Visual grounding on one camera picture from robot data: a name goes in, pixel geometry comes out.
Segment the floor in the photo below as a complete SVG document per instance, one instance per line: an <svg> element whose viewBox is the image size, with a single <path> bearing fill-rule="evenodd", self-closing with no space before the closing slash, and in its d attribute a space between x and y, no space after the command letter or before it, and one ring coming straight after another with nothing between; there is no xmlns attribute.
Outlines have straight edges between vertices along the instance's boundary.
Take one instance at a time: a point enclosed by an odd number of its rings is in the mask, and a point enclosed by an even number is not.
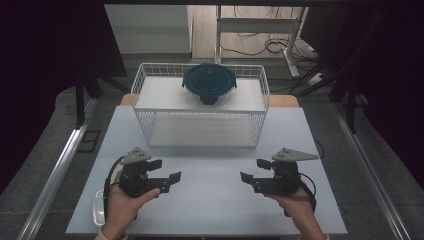
<svg viewBox="0 0 424 240"><path fill-rule="evenodd" d="M214 10L200 8L199 13L204 21L202 24L213 24ZM284 16L291 14L291 9L286 9ZM244 16L253 15L248 10L239 9ZM212 15L212 20L206 23L207 15ZM178 57L152 57L152 56L123 56L128 78L119 78L119 82L131 86L137 67L141 62L213 62L213 45L209 40L201 40L200 33L207 27L195 30L198 37L193 43L193 58L179 59ZM232 40L223 40L224 44L237 44L237 41L246 41L245 37L232 36ZM240 51L262 50L263 39L256 40L254 44L246 43L246 48ZM306 43L298 40L299 55L313 56L314 53ZM265 67L272 94L287 94L297 82L290 78L282 56L256 56L246 57L234 52L223 52L223 63L232 64L260 64ZM305 69L312 63L306 63ZM80 143L68 171L63 179L58 192L41 224L36 239L93 239L93 236L69 236L64 232L70 220L75 205L88 178L96 153L101 146L102 139L107 131L108 123L115 106L119 105L123 93L99 80L103 95L98 99L94 114L88 126L86 138ZM312 135L317 140L317 149L320 152L323 165L330 185L337 200L339 210L347 227L347 235L331 236L332 239L396 239L388 223L381 202L375 197L376 193L370 187L364 169L359 163L355 151L349 144L348 138L334 111L334 104L328 100L331 86L298 98L300 106L304 109ZM44 184L55 167L66 142L74 129L76 107L75 91L68 89L58 95L56 111L41 136L39 142L28 156L24 166L9 184L9 187L0 196L0 236L1 239L16 239L27 220ZM394 203L394 207L403 220L409 239L424 239L424 193L413 177L409 174L402 161L394 154L392 149L378 135L367 118L363 109L356 110L355 124L359 141L362 144L384 190Z"/></svg>

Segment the desk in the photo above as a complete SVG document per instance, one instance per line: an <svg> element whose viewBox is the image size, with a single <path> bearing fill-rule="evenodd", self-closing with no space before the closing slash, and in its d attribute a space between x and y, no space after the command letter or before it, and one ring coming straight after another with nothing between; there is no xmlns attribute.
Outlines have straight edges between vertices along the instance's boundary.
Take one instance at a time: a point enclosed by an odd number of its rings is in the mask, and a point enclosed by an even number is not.
<svg viewBox="0 0 424 240"><path fill-rule="evenodd" d="M274 106L284 105L277 101L297 106L292 96L275 96L271 101L275 101ZM272 177L272 172L257 168L255 159L270 159L283 146L317 154L302 108L270 108L256 149L153 148L147 145L132 107L125 106L128 96L122 103L124 106L115 110L67 233L97 233L91 199L102 188L112 163L137 146L153 159L163 160L162 168L151 172L150 177L167 177L176 171L182 171L182 176L170 193L143 206L139 220L128 228L129 234L242 237L299 233L275 201L255 194L251 186L241 182L240 171ZM346 233L321 160L298 164L300 172L317 186L316 216L323 230Z"/></svg>

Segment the human hand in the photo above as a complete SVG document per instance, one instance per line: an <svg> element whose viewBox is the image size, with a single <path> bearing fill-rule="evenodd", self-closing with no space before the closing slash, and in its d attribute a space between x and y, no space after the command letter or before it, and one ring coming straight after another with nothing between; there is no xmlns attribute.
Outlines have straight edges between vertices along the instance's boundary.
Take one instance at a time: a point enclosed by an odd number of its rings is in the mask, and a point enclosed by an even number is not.
<svg viewBox="0 0 424 240"><path fill-rule="evenodd" d="M114 185L110 188L106 223L102 233L108 239L121 239L127 227L137 216L138 210L160 194L160 189L153 189L138 198L127 196L118 186L121 171L116 174Z"/></svg>
<svg viewBox="0 0 424 240"><path fill-rule="evenodd" d="M327 239L315 218L309 196L301 187L286 197L268 194L264 194L264 196L276 200L280 207L287 211L302 234L302 240Z"/></svg>

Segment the wire basket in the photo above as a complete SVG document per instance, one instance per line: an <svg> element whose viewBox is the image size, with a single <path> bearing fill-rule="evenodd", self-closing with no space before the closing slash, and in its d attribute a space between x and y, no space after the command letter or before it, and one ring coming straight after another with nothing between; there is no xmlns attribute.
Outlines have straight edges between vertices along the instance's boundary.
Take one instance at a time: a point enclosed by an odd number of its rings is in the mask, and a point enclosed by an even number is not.
<svg viewBox="0 0 424 240"><path fill-rule="evenodd" d="M195 64L141 64L131 103L150 146L255 148L269 106L265 70L222 65L236 75L237 89L217 107L193 101L182 87Z"/></svg>

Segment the gray carpet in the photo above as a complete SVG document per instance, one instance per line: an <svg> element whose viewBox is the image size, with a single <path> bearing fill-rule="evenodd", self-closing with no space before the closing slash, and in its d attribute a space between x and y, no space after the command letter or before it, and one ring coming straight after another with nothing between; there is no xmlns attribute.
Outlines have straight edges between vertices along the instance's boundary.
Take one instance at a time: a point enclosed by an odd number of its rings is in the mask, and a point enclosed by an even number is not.
<svg viewBox="0 0 424 240"><path fill-rule="evenodd" d="M126 65L129 78L118 80L127 86L131 86L136 66L141 61L165 61L136 58L126 60L128 60ZM170 61L181 62L181 59L166 59L165 62ZM210 60L185 60L185 62L207 61ZM274 79L269 81L269 85L271 90L276 91L275 93L284 94L288 91L287 87L294 84L293 81L287 80L288 70L282 61L228 59L225 63L246 63L246 61L265 65L268 78ZM80 144L79 152L73 158L36 239L93 239L93 236L66 235L65 230L91 171L113 111L123 96L123 93L108 84L102 81L99 83L103 95L88 127L86 139ZM331 237L351 240L396 239L335 117L327 98L329 89L329 87L320 89L309 96L299 98L299 103L305 111L313 137L320 143L317 144L317 148L323 156L323 165L349 232L347 235ZM16 239L54 168L75 124L74 97L74 89L64 91L58 96L56 111L43 136L9 187L0 196L1 239ZM424 239L424 231L421 229L424 226L422 189L390 147L375 132L363 115L362 109L357 110L356 128L357 136L369 154L386 191L396 204L411 238Z"/></svg>

